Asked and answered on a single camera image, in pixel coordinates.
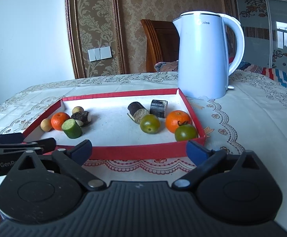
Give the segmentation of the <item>green cherry tomato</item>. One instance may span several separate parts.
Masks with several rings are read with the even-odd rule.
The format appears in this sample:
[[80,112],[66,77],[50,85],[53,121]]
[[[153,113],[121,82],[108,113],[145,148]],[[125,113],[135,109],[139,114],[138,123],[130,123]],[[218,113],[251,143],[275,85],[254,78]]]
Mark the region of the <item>green cherry tomato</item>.
[[188,141],[198,137],[197,129],[189,122],[184,121],[174,132],[176,141]]

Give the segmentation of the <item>green cucumber piece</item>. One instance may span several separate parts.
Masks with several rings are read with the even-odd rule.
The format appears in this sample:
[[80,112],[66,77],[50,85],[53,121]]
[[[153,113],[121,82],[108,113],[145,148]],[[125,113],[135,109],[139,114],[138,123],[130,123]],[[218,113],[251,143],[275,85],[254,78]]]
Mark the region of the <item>green cucumber piece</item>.
[[62,131],[70,139],[77,139],[82,135],[81,127],[74,119],[64,121],[62,124]]

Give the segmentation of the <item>orange mandarin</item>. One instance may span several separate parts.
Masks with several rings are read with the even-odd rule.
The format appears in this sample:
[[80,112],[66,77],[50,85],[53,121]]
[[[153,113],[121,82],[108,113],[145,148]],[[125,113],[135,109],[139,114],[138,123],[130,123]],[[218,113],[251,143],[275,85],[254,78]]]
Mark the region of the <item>orange mandarin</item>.
[[174,110],[165,118],[165,127],[171,133],[175,133],[179,126],[190,124],[191,122],[192,121],[188,113],[181,110]]
[[51,125],[54,130],[61,131],[63,123],[70,119],[70,116],[64,112],[57,112],[51,118]]

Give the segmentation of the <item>red shallow cardboard tray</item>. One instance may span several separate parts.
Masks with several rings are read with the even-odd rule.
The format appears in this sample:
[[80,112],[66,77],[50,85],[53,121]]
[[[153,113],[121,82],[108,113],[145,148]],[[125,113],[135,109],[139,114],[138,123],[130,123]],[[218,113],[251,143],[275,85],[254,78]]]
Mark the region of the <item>red shallow cardboard tray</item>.
[[[122,91],[117,93],[89,94],[63,97],[51,105],[42,115],[34,120],[26,130],[26,141],[35,141],[53,137],[57,146],[72,148],[83,140],[90,140],[93,145],[91,159],[103,160],[139,160],[163,159],[186,156],[186,143],[177,142],[161,119],[161,128],[156,134],[146,134],[140,126],[128,116],[128,105],[140,102],[146,109],[152,100],[168,102],[167,110],[187,112],[192,124],[198,131],[196,142],[205,144],[206,134],[192,106],[178,88]],[[57,112],[70,113],[76,106],[81,106],[91,114],[91,123],[82,128],[83,134],[77,139],[70,139],[62,131],[44,132],[40,128],[42,120]]]

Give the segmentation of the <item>white embroidered tablecloth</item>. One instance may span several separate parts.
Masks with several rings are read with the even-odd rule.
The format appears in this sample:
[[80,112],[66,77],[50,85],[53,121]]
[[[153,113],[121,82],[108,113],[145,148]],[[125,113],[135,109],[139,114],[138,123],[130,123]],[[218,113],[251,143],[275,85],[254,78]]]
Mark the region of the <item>white embroidered tablecloth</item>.
[[[0,104],[0,134],[22,132],[61,97],[175,88],[175,72],[97,76],[30,86]],[[217,100],[191,99],[210,149],[256,152],[279,184],[283,202],[276,217],[287,230],[287,88],[268,77],[236,71],[233,86]]]

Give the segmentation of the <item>white electric kettle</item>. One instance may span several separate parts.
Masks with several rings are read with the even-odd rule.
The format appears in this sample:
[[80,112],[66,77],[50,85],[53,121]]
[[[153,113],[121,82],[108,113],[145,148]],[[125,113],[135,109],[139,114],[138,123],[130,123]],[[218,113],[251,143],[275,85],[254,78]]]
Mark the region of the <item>white electric kettle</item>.
[[[223,97],[228,78],[245,52],[241,23],[232,16],[209,11],[189,11],[173,21],[179,34],[178,87],[199,100]],[[229,61],[226,27],[234,32],[237,49]]]

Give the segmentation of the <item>pink patterned pillow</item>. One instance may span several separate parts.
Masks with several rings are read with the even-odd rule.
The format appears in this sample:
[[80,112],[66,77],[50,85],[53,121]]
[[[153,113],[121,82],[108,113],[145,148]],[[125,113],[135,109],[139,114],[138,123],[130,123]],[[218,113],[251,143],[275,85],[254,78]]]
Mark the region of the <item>pink patterned pillow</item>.
[[154,66],[156,72],[177,72],[178,61],[175,62],[158,62]]

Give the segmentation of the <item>colourful striped bedding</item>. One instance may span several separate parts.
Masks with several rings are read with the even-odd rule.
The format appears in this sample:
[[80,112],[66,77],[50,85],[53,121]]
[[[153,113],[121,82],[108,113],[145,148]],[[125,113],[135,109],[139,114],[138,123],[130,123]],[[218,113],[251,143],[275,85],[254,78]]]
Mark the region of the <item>colourful striped bedding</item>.
[[262,74],[271,80],[280,83],[282,86],[287,88],[287,73],[277,68],[266,68],[257,66],[255,64],[242,61],[237,68],[238,70],[248,71],[252,73]]

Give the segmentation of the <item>sliding door wardrobe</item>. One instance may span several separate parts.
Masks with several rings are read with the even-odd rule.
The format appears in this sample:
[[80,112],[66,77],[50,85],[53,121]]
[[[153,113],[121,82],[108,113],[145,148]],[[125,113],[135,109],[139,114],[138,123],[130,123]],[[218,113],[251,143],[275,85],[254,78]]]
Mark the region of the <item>sliding door wardrobe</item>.
[[287,73],[287,0],[235,0],[246,62]]

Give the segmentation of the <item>white wall switch panel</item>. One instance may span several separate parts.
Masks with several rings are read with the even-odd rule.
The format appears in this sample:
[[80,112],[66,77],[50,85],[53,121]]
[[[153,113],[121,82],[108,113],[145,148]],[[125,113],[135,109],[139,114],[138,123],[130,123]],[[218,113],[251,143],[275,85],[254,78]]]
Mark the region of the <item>white wall switch panel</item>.
[[89,49],[88,57],[90,62],[112,58],[111,47]]

